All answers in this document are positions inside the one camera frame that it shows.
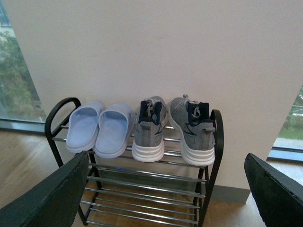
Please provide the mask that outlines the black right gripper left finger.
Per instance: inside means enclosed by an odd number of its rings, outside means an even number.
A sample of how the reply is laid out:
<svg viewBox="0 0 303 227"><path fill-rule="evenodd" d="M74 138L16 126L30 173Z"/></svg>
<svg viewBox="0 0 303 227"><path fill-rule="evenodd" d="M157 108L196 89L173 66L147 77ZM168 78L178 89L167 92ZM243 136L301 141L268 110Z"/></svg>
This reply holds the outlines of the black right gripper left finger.
<svg viewBox="0 0 303 227"><path fill-rule="evenodd" d="M0 210L2 227L70 227L86 185L89 156L83 151Z"/></svg>

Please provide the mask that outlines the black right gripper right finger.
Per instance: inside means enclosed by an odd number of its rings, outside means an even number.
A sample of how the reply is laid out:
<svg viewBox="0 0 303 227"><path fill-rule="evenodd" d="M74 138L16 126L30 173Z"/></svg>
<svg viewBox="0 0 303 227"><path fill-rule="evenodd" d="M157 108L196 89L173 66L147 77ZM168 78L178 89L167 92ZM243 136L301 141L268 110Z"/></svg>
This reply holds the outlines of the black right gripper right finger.
<svg viewBox="0 0 303 227"><path fill-rule="evenodd" d="M254 154L244 162L259 214L267 227L303 225L303 186Z"/></svg>

